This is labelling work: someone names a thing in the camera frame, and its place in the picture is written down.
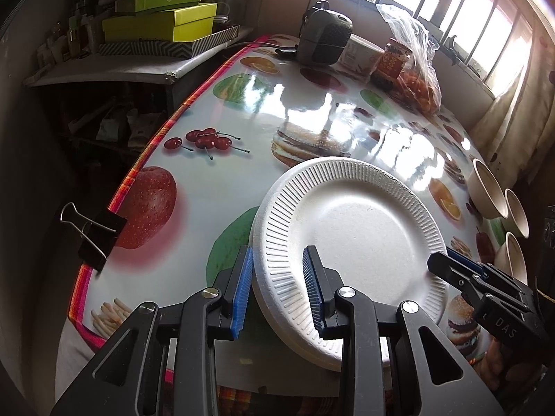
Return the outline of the person right hand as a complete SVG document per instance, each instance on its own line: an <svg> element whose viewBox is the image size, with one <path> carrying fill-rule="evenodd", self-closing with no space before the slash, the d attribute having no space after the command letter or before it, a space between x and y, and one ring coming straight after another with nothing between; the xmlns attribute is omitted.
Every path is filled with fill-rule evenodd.
<svg viewBox="0 0 555 416"><path fill-rule="evenodd" d="M473 364L478 377L491 392L500 388L528 388L541 375L542 366L536 363L514 363L513 354L493 338L488 350Z"/></svg>

